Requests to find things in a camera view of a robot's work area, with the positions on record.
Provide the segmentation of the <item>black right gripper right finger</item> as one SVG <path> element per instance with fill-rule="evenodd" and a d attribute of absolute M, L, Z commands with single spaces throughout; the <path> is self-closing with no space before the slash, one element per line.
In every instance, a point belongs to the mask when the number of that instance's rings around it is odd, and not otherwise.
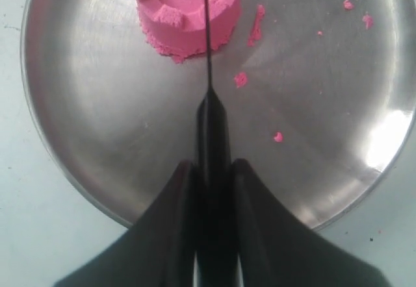
<path fill-rule="evenodd" d="M 312 231 L 266 188 L 247 160 L 233 163 L 245 286 L 389 286 L 383 273 Z"/>

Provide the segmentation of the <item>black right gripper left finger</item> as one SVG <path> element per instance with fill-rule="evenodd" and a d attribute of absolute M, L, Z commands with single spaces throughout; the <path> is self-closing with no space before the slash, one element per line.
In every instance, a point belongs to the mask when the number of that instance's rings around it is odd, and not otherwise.
<path fill-rule="evenodd" d="M 56 286 L 192 286 L 196 169 L 182 161 L 129 230 Z"/>

